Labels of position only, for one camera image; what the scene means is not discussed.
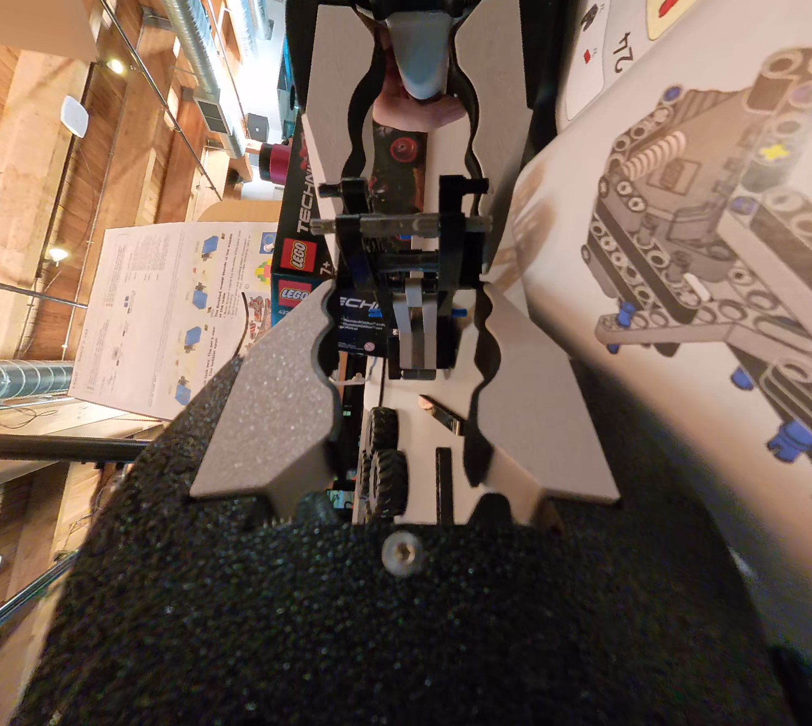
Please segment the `black toy set box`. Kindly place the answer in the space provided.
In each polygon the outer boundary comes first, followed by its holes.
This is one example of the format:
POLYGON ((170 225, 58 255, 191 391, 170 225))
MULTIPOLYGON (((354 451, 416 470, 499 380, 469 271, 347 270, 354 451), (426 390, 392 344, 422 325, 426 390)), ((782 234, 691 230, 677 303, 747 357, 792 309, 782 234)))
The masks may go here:
MULTIPOLYGON (((428 136, 426 132, 406 132, 373 123, 370 211, 422 211, 428 136)), ((312 220, 320 217, 320 210, 301 118, 296 121, 288 146, 288 175, 271 262, 272 325, 289 315, 321 282, 335 277, 327 237, 311 230, 312 220)), ((337 293, 339 349, 386 357, 387 332, 374 293, 354 288, 339 289, 337 293)))

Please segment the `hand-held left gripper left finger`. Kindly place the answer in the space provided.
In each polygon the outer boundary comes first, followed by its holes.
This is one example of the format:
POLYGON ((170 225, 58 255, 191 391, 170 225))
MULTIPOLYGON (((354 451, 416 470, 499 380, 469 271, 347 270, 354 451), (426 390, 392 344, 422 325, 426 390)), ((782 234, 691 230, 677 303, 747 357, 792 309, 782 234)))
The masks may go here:
POLYGON ((336 365, 322 366, 319 354, 334 325, 334 289, 334 281, 321 283, 249 348, 191 498, 263 497, 288 518, 302 495, 327 488, 341 405, 329 378, 336 365))

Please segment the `black grey toy brick model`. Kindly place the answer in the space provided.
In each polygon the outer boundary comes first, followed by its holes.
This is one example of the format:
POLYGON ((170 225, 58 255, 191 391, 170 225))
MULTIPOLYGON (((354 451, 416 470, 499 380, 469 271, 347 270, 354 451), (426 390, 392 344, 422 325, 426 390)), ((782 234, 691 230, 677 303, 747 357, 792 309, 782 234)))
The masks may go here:
POLYGON ((480 286, 491 217, 477 212, 487 179, 439 178, 439 211, 376 213, 364 179, 318 186, 339 197, 343 212, 312 220, 314 234, 333 234, 339 287, 371 292, 386 331, 388 373, 430 380, 455 362, 453 298, 480 286))

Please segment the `printed instruction sheet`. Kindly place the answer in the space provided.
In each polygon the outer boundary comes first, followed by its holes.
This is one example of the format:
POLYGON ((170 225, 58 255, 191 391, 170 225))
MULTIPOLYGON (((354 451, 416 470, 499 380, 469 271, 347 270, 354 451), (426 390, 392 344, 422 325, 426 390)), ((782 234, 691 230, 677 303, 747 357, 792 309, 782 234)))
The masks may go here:
POLYGON ((108 230, 69 396, 166 421, 237 354, 242 293, 271 295, 277 224, 108 230))

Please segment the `black toy tyre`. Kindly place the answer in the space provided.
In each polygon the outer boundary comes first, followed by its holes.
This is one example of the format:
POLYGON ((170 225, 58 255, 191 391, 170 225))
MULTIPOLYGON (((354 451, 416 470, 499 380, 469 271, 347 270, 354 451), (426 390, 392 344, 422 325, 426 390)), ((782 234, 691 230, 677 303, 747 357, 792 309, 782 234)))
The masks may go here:
POLYGON ((364 451, 360 467, 360 518, 401 517, 409 500, 409 468, 396 449, 364 451))
POLYGON ((390 407, 374 407, 370 412, 370 453, 397 450, 399 444, 399 418, 390 407))

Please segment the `black perforated toy beam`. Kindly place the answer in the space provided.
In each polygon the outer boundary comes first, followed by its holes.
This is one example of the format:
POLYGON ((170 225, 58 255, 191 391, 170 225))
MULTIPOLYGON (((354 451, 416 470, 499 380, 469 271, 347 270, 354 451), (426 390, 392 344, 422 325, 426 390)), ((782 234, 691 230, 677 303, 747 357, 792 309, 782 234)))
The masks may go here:
POLYGON ((453 490, 453 453, 450 447, 435 450, 436 520, 439 525, 455 523, 453 490))

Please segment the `dark metallic toy piece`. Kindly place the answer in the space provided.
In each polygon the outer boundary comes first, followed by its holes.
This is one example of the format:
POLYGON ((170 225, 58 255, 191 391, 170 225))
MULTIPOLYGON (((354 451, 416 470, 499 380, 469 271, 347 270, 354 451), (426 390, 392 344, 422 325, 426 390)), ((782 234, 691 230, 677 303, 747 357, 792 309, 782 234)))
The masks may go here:
POLYGON ((418 406, 456 437, 465 436, 466 418, 428 395, 417 396, 418 406))

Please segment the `red black cylindrical object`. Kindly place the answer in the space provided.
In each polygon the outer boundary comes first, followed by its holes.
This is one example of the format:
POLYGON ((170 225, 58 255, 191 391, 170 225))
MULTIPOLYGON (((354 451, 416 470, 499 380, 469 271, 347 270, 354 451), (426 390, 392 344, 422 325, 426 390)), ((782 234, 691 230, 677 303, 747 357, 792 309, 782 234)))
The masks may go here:
POLYGON ((284 186, 291 158, 289 143, 263 143, 258 153, 259 177, 262 181, 284 186))

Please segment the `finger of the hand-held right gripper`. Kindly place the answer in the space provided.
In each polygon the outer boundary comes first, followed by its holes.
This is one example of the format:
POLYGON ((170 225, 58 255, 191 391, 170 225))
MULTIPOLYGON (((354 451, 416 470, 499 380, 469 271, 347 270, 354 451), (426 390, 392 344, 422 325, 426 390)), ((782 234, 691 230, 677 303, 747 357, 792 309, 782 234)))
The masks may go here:
POLYGON ((520 0, 482 0, 456 28, 455 69, 468 97, 469 172, 489 181, 481 210, 506 217, 532 110, 527 105, 520 0))
POLYGON ((351 98, 373 61, 373 33, 351 7, 321 4, 303 128, 315 187, 337 184, 352 151, 351 98))

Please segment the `white ceiling access point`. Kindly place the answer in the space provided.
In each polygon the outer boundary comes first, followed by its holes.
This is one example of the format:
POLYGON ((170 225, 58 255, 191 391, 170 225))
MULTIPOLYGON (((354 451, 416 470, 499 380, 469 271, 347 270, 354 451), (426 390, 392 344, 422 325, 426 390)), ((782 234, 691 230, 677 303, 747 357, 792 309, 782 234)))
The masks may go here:
POLYGON ((85 137, 88 129, 89 115, 80 101, 71 95, 66 95, 61 103, 60 122, 77 139, 85 137))

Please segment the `brown cardboard board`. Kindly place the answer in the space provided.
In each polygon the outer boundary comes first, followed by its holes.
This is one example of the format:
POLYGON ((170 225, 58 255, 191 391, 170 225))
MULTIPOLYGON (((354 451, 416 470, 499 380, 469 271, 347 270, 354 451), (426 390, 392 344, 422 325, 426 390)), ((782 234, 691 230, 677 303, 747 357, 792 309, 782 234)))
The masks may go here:
POLYGON ((197 223, 263 223, 279 222, 281 201, 227 200, 212 204, 196 219, 197 223))

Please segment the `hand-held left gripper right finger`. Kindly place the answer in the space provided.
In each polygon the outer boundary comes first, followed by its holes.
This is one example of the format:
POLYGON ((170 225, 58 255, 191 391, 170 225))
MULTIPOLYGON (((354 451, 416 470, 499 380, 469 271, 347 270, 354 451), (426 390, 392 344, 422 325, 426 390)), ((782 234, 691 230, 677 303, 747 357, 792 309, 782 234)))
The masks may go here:
POLYGON ((477 291, 464 471, 528 525, 548 498, 615 504, 620 492, 566 353, 493 284, 477 291))

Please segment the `person's right hand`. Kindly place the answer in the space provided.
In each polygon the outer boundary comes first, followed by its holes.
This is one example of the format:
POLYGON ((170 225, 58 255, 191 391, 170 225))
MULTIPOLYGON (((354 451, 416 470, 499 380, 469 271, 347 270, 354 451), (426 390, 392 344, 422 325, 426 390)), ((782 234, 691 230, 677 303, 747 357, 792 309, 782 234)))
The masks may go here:
POLYGON ((467 113, 460 100, 443 95, 432 102, 420 102, 411 97, 400 78, 388 75, 381 92, 373 102, 374 122, 403 132, 429 133, 457 122, 467 113))

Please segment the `clear bag with sticker sheet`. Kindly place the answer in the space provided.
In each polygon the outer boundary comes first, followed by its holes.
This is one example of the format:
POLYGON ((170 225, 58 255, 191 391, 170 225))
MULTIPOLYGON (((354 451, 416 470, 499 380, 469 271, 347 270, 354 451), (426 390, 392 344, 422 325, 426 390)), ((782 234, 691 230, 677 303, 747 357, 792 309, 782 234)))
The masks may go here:
POLYGON ((245 309, 245 327, 237 354, 244 356, 248 349, 271 327, 271 296, 267 287, 263 291, 242 293, 245 309))

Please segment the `white instruction booklet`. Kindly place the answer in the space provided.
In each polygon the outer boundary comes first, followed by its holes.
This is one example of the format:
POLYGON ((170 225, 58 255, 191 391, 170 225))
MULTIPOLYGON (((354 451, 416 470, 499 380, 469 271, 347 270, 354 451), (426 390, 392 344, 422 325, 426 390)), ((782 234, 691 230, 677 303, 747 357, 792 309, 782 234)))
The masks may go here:
POLYGON ((576 0, 529 306, 810 572, 810 0, 576 0))

